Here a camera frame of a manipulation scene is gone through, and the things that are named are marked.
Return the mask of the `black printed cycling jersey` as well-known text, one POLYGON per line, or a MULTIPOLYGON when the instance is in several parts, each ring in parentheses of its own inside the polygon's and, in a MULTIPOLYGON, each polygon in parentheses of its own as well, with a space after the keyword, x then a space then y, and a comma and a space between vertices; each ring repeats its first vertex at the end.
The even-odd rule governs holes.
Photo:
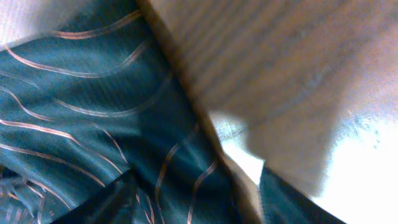
POLYGON ((135 1, 1 2, 2 223, 337 223, 267 168, 260 209, 135 1))

